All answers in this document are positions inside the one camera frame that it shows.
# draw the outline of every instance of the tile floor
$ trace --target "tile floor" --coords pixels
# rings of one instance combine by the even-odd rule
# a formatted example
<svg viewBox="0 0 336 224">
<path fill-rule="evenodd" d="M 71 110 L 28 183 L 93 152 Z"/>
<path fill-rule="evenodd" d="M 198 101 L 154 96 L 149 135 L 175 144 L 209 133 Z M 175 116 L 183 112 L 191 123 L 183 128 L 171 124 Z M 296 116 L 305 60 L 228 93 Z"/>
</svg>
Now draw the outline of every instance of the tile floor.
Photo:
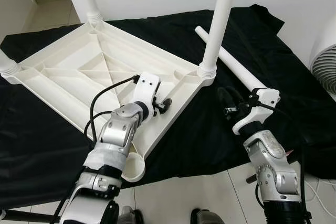
<svg viewBox="0 0 336 224">
<path fill-rule="evenodd" d="M 28 31 L 51 29 L 80 23 L 71 0 L 36 0 L 39 8 Z M 299 173 L 299 165 L 293 164 Z M 170 178 L 135 188 L 121 190 L 116 199 L 120 206 L 129 205 L 142 210 L 146 224 L 186 224 L 195 207 L 207 208 L 227 224 L 262 224 L 265 217 L 255 200 L 255 183 L 245 179 L 254 173 L 251 164 L 215 174 L 187 178 Z M 314 188 L 317 179 L 307 177 Z M 336 192 L 331 185 L 319 183 L 318 193 L 326 208 L 336 214 Z M 307 208 L 312 212 L 312 223 L 335 224 L 336 220 L 326 214 L 312 191 L 306 186 Z M 53 214 L 57 202 L 20 208 L 23 211 Z M 24 222 L 0 221 L 0 224 Z"/>
<path fill-rule="evenodd" d="M 299 164 L 292 164 L 299 174 Z M 160 182 L 121 190 L 116 202 L 140 209 L 146 224 L 186 224 L 195 207 L 216 212 L 225 223 L 266 223 L 262 209 L 255 200 L 255 183 L 245 179 L 254 173 L 251 164 L 205 176 L 170 178 Z M 306 180 L 317 187 L 317 179 L 307 176 Z M 325 207 L 336 214 L 336 193 L 331 185 L 319 182 L 318 194 Z M 312 191 L 306 186 L 307 208 L 312 213 L 312 223 L 335 224 L 336 221 L 323 211 Z M 20 210 L 53 214 L 57 202 L 20 208 Z M 0 224 L 24 222 L 0 221 Z"/>
<path fill-rule="evenodd" d="M 71 0 L 35 0 L 38 7 L 28 31 L 40 31 L 80 23 Z"/>
</svg>

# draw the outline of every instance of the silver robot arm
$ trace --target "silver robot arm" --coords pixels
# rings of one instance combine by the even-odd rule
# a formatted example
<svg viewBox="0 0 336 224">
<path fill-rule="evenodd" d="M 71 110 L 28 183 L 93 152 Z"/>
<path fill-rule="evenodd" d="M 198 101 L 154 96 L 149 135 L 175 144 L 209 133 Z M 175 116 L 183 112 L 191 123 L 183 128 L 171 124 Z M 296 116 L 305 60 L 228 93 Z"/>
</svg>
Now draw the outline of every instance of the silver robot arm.
<svg viewBox="0 0 336 224">
<path fill-rule="evenodd" d="M 219 88 L 218 96 L 234 133 L 246 139 L 243 145 L 256 170 L 267 223 L 305 223 L 298 176 L 283 147 L 262 125 L 280 100 L 279 91 L 253 89 L 247 102 L 232 88 Z"/>
<path fill-rule="evenodd" d="M 143 73 L 133 102 L 112 111 L 83 164 L 60 224 L 117 223 L 119 206 L 113 199 L 119 194 L 121 174 L 137 128 L 156 115 L 155 108 L 164 113 L 171 103 L 170 99 L 162 104 L 155 102 L 159 85 L 157 76 Z"/>
</svg>

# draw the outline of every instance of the fan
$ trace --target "fan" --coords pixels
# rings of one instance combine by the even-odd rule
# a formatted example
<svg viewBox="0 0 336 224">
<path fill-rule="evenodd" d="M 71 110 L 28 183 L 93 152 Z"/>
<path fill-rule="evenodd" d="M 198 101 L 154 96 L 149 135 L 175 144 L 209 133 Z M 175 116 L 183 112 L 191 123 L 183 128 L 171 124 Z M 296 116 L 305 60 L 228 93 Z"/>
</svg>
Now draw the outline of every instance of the fan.
<svg viewBox="0 0 336 224">
<path fill-rule="evenodd" d="M 311 51 L 310 70 L 322 86 L 336 95 L 336 16 L 328 22 Z"/>
</svg>

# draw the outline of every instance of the black fabric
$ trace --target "black fabric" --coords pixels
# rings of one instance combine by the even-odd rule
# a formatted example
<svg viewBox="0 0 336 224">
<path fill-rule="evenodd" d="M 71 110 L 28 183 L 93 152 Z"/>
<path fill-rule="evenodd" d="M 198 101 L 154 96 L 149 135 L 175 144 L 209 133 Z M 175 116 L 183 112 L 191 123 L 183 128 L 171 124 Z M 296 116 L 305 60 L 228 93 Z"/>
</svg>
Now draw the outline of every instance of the black fabric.
<svg viewBox="0 0 336 224">
<path fill-rule="evenodd" d="M 194 29 L 201 25 L 209 31 L 212 14 L 202 10 L 109 23 L 199 64 L 205 44 Z M 295 120 L 293 124 L 275 113 L 265 128 L 286 150 L 299 148 L 304 133 L 309 145 L 307 171 L 336 178 L 336 171 L 328 169 L 336 162 L 336 103 L 276 36 L 282 25 L 264 7 L 233 8 L 223 46 L 265 85 L 280 90 L 277 107 Z M 19 62 L 75 28 L 10 35 L 1 48 Z M 218 61 L 213 85 L 197 93 L 160 140 L 146 160 L 143 179 L 123 187 L 212 174 L 248 162 L 243 139 L 232 133 L 219 109 L 216 90 L 225 86 L 248 96 L 248 90 Z M 85 160 L 84 136 L 23 86 L 0 79 L 0 93 L 0 208 L 59 199 Z"/>
</svg>

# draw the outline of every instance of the black cable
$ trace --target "black cable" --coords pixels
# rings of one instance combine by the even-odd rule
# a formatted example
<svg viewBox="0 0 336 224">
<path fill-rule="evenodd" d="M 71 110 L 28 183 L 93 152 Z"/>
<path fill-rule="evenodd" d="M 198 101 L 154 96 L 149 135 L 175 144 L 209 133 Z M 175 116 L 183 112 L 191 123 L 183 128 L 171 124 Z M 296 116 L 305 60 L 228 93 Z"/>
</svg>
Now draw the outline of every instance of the black cable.
<svg viewBox="0 0 336 224">
<path fill-rule="evenodd" d="M 96 119 L 97 117 L 99 117 L 100 115 L 104 115 L 104 114 L 111 114 L 112 111 L 103 111 L 103 112 L 99 112 L 98 114 L 94 115 L 93 116 L 93 119 Z M 85 125 L 85 128 L 84 128 L 84 136 L 86 138 L 86 140 L 88 141 L 88 144 L 89 144 L 89 149 L 92 150 L 94 145 L 93 145 L 93 141 L 89 138 L 88 136 L 88 128 L 91 124 L 91 121 L 89 121 L 86 125 Z"/>
<path fill-rule="evenodd" d="M 227 86 L 225 87 L 228 92 L 234 96 L 234 98 L 236 98 L 238 100 L 238 102 L 245 102 L 243 96 L 233 87 L 231 86 Z"/>
<path fill-rule="evenodd" d="M 95 97 L 94 99 L 92 100 L 91 102 L 91 106 L 90 106 L 90 121 L 86 124 L 85 128 L 84 128 L 84 135 L 86 137 L 86 139 L 89 141 L 89 148 L 92 149 L 93 148 L 93 145 L 92 145 L 92 142 L 91 140 L 88 138 L 87 136 L 87 132 L 88 132 L 88 128 L 89 128 L 89 125 L 91 124 L 91 129 L 92 129 L 92 137 L 93 137 L 93 142 L 96 143 L 97 142 L 97 135 L 96 135 L 96 129 L 95 129 L 95 123 L 94 123 L 94 119 L 97 118 L 98 116 L 100 115 L 103 115 L 103 114 L 108 114 L 108 113 L 112 113 L 112 111 L 103 111 L 103 112 L 100 112 L 98 114 L 96 114 L 95 116 L 93 116 L 93 108 L 95 107 L 95 103 L 97 101 L 97 99 L 102 95 L 104 94 L 105 92 L 119 86 L 119 85 L 122 85 L 128 81 L 132 81 L 134 80 L 134 82 L 137 82 L 138 79 L 139 79 L 140 76 L 136 75 L 136 76 L 132 76 L 126 80 L 123 80 L 123 81 L 120 81 L 112 86 L 109 86 L 105 89 L 103 89 L 102 91 L 100 91 Z M 84 171 L 85 167 L 82 167 L 82 169 L 80 170 L 80 172 L 76 175 L 76 178 L 75 180 L 71 183 L 71 187 L 69 187 L 68 191 L 66 192 L 66 194 L 63 196 L 63 198 L 61 199 L 60 203 L 58 204 L 57 208 L 56 208 L 56 211 L 50 221 L 50 224 L 54 224 L 65 201 L 67 200 L 67 198 L 69 197 L 69 195 L 71 194 L 71 192 L 75 189 L 75 186 L 76 186 L 76 182 L 79 178 L 79 176 L 81 175 L 81 173 Z"/>
<path fill-rule="evenodd" d="M 295 121 L 294 121 L 294 119 L 293 118 L 291 118 L 288 114 L 286 114 L 284 111 L 282 111 L 282 110 L 280 110 L 280 109 L 277 109 L 277 108 L 273 108 L 273 107 L 271 107 L 271 106 L 268 106 L 268 105 L 266 105 L 266 104 L 263 104 L 263 103 L 261 103 L 261 102 L 258 102 L 257 103 L 257 105 L 258 106 L 260 106 L 260 107 L 264 107 L 264 108 L 267 108 L 267 109 L 269 109 L 269 110 L 273 110 L 273 111 L 276 111 L 276 112 L 279 112 L 280 114 L 282 114 L 282 115 L 284 115 L 285 117 L 287 117 L 291 122 L 293 122 L 294 124 L 295 124 Z M 307 205 L 306 205 L 306 196 L 305 196 L 305 181 L 304 181 L 304 171 L 305 171 L 305 155 L 304 155 L 304 152 L 305 152 L 305 149 L 304 149 L 304 147 L 305 147 L 305 145 L 306 145 L 306 143 L 307 143 L 307 138 L 305 137 L 305 134 L 304 133 L 302 133 L 301 131 L 299 131 L 300 132 L 300 135 L 301 135 L 301 137 L 304 139 L 304 143 L 303 143 L 303 145 L 302 145 L 302 149 L 301 149 L 301 165 L 300 165 L 300 181 L 301 181 L 301 183 L 300 183 L 300 190 L 301 190 L 301 204 L 302 204 L 302 210 L 303 210 L 303 214 L 304 214 L 304 216 L 305 216 L 305 220 L 306 220 L 306 222 L 307 222 L 307 224 L 311 224 L 311 222 L 310 222 L 310 218 L 311 218 L 311 214 L 310 214 L 310 212 L 308 212 L 307 211 Z"/>
<path fill-rule="evenodd" d="M 120 81 L 112 86 L 109 86 L 105 89 L 103 89 L 102 91 L 100 91 L 95 97 L 94 99 L 92 100 L 91 102 L 91 106 L 90 106 L 90 123 L 91 123 L 91 129 L 92 129 L 92 137 L 93 137 L 93 142 L 96 143 L 97 142 L 97 135 L 96 135 L 96 129 L 95 129 L 95 123 L 93 121 L 93 108 L 95 107 L 95 103 L 97 101 L 97 99 L 102 95 L 104 94 L 105 92 L 111 90 L 111 89 L 114 89 L 115 87 L 119 86 L 119 85 L 122 85 L 128 81 L 132 81 L 132 80 L 136 80 L 137 78 L 139 78 L 139 76 L 132 76 L 131 78 L 128 78 L 126 80 L 123 80 L 123 81 Z"/>
<path fill-rule="evenodd" d="M 256 199 L 257 199 L 259 205 L 264 209 L 264 205 L 261 203 L 261 201 L 260 201 L 260 199 L 259 199 L 259 196 L 258 196 L 258 188 L 259 188 L 259 184 L 258 184 L 258 182 L 257 182 L 257 184 L 256 184 L 256 189 L 255 189 Z"/>
<path fill-rule="evenodd" d="M 79 173 L 76 175 L 74 181 L 71 183 L 71 187 L 69 187 L 69 189 L 68 189 L 67 192 L 64 194 L 64 196 L 63 196 L 63 198 L 61 199 L 61 201 L 59 202 L 59 204 L 58 204 L 58 206 L 57 206 L 57 208 L 56 208 L 56 211 L 55 211 L 55 213 L 54 213 L 54 215 L 53 215 L 53 217 L 52 217 L 52 219 L 51 219 L 51 221 L 50 221 L 49 224 L 54 224 L 54 223 L 55 223 L 55 221 L 56 221 L 56 219 L 57 219 L 59 213 L 60 213 L 61 210 L 62 210 L 62 207 L 63 207 L 65 201 L 67 200 L 67 198 L 68 198 L 68 196 L 71 194 L 71 192 L 74 190 L 75 185 L 76 185 L 76 182 L 77 182 L 77 180 L 79 179 L 79 176 L 80 176 L 80 174 L 81 174 L 83 171 L 84 171 L 84 167 L 82 167 L 82 169 L 81 169 L 81 170 L 79 171 Z"/>
</svg>

